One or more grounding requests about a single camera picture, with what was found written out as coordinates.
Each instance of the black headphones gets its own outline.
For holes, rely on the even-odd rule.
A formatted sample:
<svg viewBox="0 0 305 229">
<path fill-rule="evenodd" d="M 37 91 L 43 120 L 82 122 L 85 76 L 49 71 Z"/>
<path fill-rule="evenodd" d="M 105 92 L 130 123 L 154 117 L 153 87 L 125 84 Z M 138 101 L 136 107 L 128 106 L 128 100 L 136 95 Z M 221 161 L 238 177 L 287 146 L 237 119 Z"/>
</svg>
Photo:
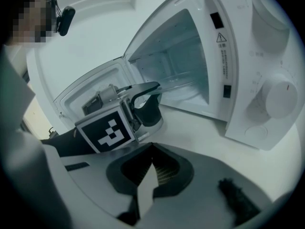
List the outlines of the black headphones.
<svg viewBox="0 0 305 229">
<path fill-rule="evenodd" d="M 68 33 L 69 27 L 71 25 L 72 19 L 75 15 L 75 9 L 71 6 L 64 8 L 61 12 L 57 0 L 51 0 L 52 7 L 55 8 L 56 15 L 56 28 L 55 32 L 58 32 L 60 36 L 65 36 Z"/>
</svg>

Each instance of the black and white square marker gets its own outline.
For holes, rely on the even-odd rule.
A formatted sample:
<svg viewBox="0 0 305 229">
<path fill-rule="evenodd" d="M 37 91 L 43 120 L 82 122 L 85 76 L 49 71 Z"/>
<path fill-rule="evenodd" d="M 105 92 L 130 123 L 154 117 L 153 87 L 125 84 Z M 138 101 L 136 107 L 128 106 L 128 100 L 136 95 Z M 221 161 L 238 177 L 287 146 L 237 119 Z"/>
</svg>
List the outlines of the black and white square marker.
<svg viewBox="0 0 305 229">
<path fill-rule="evenodd" d="M 134 140 L 121 109 L 88 119 L 78 129 L 96 152 L 110 151 Z"/>
</svg>

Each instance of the white tabletop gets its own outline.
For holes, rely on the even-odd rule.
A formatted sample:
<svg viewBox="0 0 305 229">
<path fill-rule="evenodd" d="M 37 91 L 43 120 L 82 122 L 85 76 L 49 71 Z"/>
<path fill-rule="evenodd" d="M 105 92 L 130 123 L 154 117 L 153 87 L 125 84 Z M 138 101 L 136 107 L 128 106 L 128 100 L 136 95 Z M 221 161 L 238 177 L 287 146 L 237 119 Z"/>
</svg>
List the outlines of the white tabletop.
<svg viewBox="0 0 305 229">
<path fill-rule="evenodd" d="M 291 191 L 301 175 L 300 139 L 295 125 L 270 151 L 224 137 L 226 122 L 160 106 L 164 124 L 145 139 L 217 158 L 256 183 L 272 201 Z"/>
</svg>

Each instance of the white microwave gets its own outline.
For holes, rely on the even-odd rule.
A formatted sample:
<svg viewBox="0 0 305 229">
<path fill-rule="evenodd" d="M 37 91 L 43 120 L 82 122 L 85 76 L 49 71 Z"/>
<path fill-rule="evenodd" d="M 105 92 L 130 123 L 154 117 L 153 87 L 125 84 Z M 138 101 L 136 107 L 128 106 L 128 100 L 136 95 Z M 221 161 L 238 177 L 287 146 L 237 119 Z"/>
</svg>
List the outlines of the white microwave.
<svg viewBox="0 0 305 229">
<path fill-rule="evenodd" d="M 274 0 L 167 0 L 122 57 L 83 75 L 54 104 L 73 128 L 84 103 L 109 84 L 156 81 L 168 88 L 161 104 L 226 121 L 226 137 L 270 150 L 304 105 L 304 55 Z"/>
</svg>

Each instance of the white dial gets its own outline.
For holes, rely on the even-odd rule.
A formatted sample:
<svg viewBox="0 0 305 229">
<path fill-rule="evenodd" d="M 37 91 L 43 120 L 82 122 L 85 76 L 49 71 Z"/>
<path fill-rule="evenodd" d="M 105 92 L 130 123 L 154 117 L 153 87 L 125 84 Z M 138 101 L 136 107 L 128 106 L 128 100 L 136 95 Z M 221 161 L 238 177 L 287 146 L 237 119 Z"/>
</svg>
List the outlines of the white dial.
<svg viewBox="0 0 305 229">
<path fill-rule="evenodd" d="M 272 118 L 284 118 L 295 109 L 297 90 L 283 74 L 275 74 L 264 82 L 262 99 Z"/>
</svg>

